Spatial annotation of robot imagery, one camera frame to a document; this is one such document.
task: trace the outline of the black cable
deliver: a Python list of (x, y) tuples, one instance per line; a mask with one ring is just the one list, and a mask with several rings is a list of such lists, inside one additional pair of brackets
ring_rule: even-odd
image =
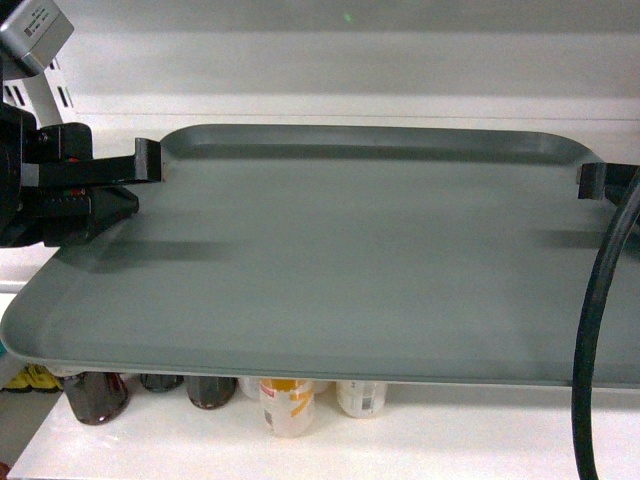
[(640, 169), (609, 224), (584, 296), (573, 358), (571, 424), (576, 466), (581, 480), (597, 480), (591, 432), (591, 386), (598, 346), (598, 334), (613, 274), (636, 219), (640, 215)]

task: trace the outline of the plastic bottle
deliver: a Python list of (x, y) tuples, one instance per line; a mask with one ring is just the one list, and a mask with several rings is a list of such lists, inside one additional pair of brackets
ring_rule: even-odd
[(102, 425), (116, 418), (129, 403), (129, 392), (117, 373), (48, 368), (61, 380), (71, 410), (79, 422)]
[(168, 392), (180, 386), (184, 378), (182, 375), (158, 375), (154, 373), (140, 374), (140, 383), (150, 392)]
[(315, 416), (311, 380), (263, 378), (260, 400), (267, 425), (279, 437), (301, 435)]
[(338, 403), (347, 415), (367, 418), (384, 407), (387, 384), (383, 382), (336, 382)]
[(313, 393), (315, 393), (316, 395), (320, 395), (321, 393), (326, 392), (330, 385), (331, 382), (327, 382), (325, 380), (314, 380)]
[(238, 379), (240, 390), (251, 400), (260, 400), (260, 379), (254, 377), (242, 377)]
[(198, 408), (213, 410), (231, 400), (236, 391), (236, 379), (229, 377), (188, 376), (187, 394)]

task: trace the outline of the dark bottle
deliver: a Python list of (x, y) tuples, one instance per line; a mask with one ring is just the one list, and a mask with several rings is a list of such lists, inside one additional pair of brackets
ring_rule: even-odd
[(73, 414), (86, 425), (113, 420), (129, 402), (127, 387), (117, 373), (82, 372), (61, 380)]
[(140, 374), (140, 383), (150, 392), (168, 392), (182, 385), (182, 375), (158, 375), (154, 373)]
[(206, 410), (221, 407), (236, 391), (235, 378), (189, 376), (186, 382), (191, 403)]

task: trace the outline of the gray tray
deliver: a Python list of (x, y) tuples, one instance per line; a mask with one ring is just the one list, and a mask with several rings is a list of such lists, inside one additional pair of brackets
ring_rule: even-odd
[[(568, 384), (613, 208), (542, 133), (206, 125), (162, 140), (138, 215), (63, 248), (1, 325), (89, 370)], [(596, 381), (640, 384), (640, 264), (619, 264)]]

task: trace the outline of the white bottle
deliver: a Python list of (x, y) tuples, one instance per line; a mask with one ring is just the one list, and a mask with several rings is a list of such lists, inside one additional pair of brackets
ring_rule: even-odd
[(260, 380), (264, 418), (274, 435), (297, 437), (313, 421), (315, 403), (311, 380)]
[(387, 384), (383, 382), (342, 381), (336, 382), (338, 403), (347, 415), (367, 418), (384, 407)]
[(241, 377), (238, 379), (240, 390), (251, 400), (260, 400), (260, 379), (255, 377)]
[(331, 382), (326, 382), (324, 380), (314, 380), (313, 381), (313, 393), (316, 395), (320, 395), (321, 393), (326, 392), (327, 388), (331, 385)]

